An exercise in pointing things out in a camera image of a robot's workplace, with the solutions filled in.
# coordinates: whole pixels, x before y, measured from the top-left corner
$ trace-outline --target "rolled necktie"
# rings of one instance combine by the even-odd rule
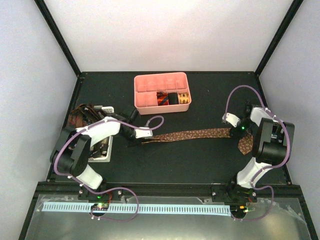
[[[191,131],[178,131],[153,136],[152,138],[149,138],[146,141],[142,142],[142,144],[176,142],[189,139],[230,138],[229,131],[230,128],[209,128]],[[253,136],[246,135],[239,140],[238,149],[243,155],[246,155],[252,151],[253,144]]]

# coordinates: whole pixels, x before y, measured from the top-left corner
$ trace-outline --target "black mat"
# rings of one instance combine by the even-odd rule
[[[134,105],[134,77],[141,72],[89,72],[85,75],[76,105],[93,103],[113,106],[116,113]],[[165,113],[163,126],[154,135],[185,130],[225,128],[222,115],[230,91],[238,85],[258,88],[253,73],[187,72],[192,103],[187,112]],[[249,89],[237,90],[229,112],[241,115],[245,100],[259,104]],[[134,124],[144,126],[152,115],[141,116]],[[226,183],[251,159],[243,156],[235,139],[193,139],[126,147],[122,137],[113,139],[111,161],[91,163],[110,183],[211,184]],[[282,169],[269,171],[261,184],[285,184]]]

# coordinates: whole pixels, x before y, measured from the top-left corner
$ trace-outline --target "white panel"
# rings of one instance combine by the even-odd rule
[[[320,235],[320,1],[304,1],[260,76],[273,113],[295,124],[288,163]]]
[[[81,71],[255,71],[292,0],[46,0]]]
[[[1,1],[0,23],[0,239],[16,240],[76,76],[34,1]]]

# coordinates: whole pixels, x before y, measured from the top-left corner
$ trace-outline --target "pink plastic bin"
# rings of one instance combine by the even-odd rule
[[[158,106],[157,92],[188,93],[190,102]],[[191,101],[187,75],[184,72],[138,75],[134,78],[134,106],[141,115],[185,112]]]

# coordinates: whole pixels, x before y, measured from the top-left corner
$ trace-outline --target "purple cable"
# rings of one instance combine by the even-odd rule
[[[155,127],[152,127],[152,128],[149,128],[149,129],[145,129],[145,128],[140,128],[140,127],[137,127],[137,126],[134,126],[134,125],[131,125],[129,123],[126,123],[126,122],[123,122],[123,121],[119,121],[119,120],[108,120],[107,122],[117,122],[117,123],[120,123],[120,124],[123,124],[123,125],[126,125],[128,127],[131,127],[133,129],[138,129],[138,130],[144,130],[144,131],[152,131],[152,130],[155,130],[155,129],[158,129],[159,127],[162,126],[162,124],[164,124],[164,117],[163,116],[153,116],[152,118],[150,118],[147,122],[146,122],[146,126],[148,127],[149,126],[149,123],[153,120],[153,119],[158,119],[160,118],[161,119],[161,123],[158,124],[157,126]],[[91,129],[93,127],[96,127],[100,124],[104,124],[105,121],[104,120],[101,120],[101,121],[98,121],[94,124],[91,124],[90,126],[88,126],[88,129]],[[93,193],[93,194],[105,194],[105,193],[108,193],[108,192],[111,192],[111,191],[114,191],[114,190],[126,190],[130,193],[133,194],[135,200],[136,200],[136,211],[135,213],[133,214],[132,217],[128,218],[128,219],[124,219],[124,220],[119,220],[119,219],[113,219],[113,218],[109,218],[109,217],[97,217],[97,216],[94,216],[92,211],[90,213],[90,215],[93,217],[93,218],[98,218],[98,219],[105,219],[105,220],[110,220],[110,221],[114,221],[114,222],[119,222],[119,223],[123,223],[123,222],[128,222],[132,219],[134,219],[137,214],[138,214],[138,211],[139,211],[139,200],[138,200],[138,196],[132,191],[130,190],[129,188],[126,188],[126,187],[114,187],[114,188],[110,188],[108,190],[105,190],[105,191],[100,191],[100,192],[96,192],[94,190],[92,190],[89,186],[85,185],[83,182],[81,182],[80,180],[78,180],[77,178],[75,178],[74,176],[68,174],[68,173],[61,173],[58,171],[58,162],[60,160],[60,157],[61,155],[64,153],[64,151],[66,150],[66,148],[71,144],[71,142],[76,139],[76,137],[78,137],[80,134],[82,134],[83,132],[87,131],[87,129],[82,129],[80,131],[78,131],[76,134],[74,134],[72,137],[70,137],[70,139],[63,145],[63,147],[61,148],[61,150],[59,151],[58,155],[56,156],[55,158],[55,161],[54,161],[54,164],[53,164],[53,169],[54,169],[54,172],[55,174],[57,175],[60,175],[60,176],[71,176],[71,178],[73,180],[75,180],[76,182],[80,183],[81,185],[83,185],[89,192]]]
[[[287,131],[287,128],[286,126],[284,125],[284,123],[276,116],[274,115],[269,109],[266,108],[266,106],[264,105],[263,101],[262,101],[262,98],[261,96],[259,95],[259,93],[257,92],[257,90],[255,90],[253,87],[251,86],[248,86],[248,85],[239,85],[237,87],[235,87],[229,94],[228,96],[228,99],[226,101],[226,106],[225,106],[225,113],[224,113],[224,120],[226,120],[226,116],[227,116],[227,112],[228,112],[228,106],[229,106],[229,101],[230,101],[230,98],[231,98],[231,95],[237,90],[237,89],[240,89],[240,88],[248,88],[248,89],[251,89],[252,91],[254,91],[254,93],[257,95],[257,97],[259,98],[259,101],[260,101],[260,104],[261,106],[263,107],[263,109],[265,110],[265,112],[271,117],[273,118],[274,120],[278,121],[279,124],[281,125],[282,129],[283,129],[283,132],[284,132],[284,135],[285,135],[285,139],[286,139],[286,154],[285,154],[285,157],[283,159],[283,161],[278,164],[278,165],[275,165],[275,166],[265,166],[263,167],[262,169],[260,169],[251,179],[251,187],[254,189],[254,190],[263,190],[263,189],[271,189],[271,204],[268,208],[268,210],[266,211],[265,214],[263,214],[262,216],[259,216],[259,217],[256,217],[256,218],[252,218],[252,219],[242,219],[242,218],[236,218],[235,216],[233,216],[233,214],[231,213],[231,217],[234,219],[234,220],[238,220],[238,221],[244,221],[244,222],[254,222],[254,221],[258,221],[260,219],[263,219],[265,216],[267,216],[270,211],[271,211],[271,208],[274,204],[274,196],[275,196],[275,192],[274,192],[274,189],[272,186],[270,185],[266,185],[266,186],[262,186],[262,187],[255,187],[254,186],[254,181],[255,179],[259,176],[260,173],[263,172],[263,170],[266,170],[266,169],[276,169],[276,168],[281,168],[283,165],[286,164],[286,162],[288,161],[289,159],[289,156],[290,156],[290,139],[289,139],[289,134],[288,134],[288,131]]]

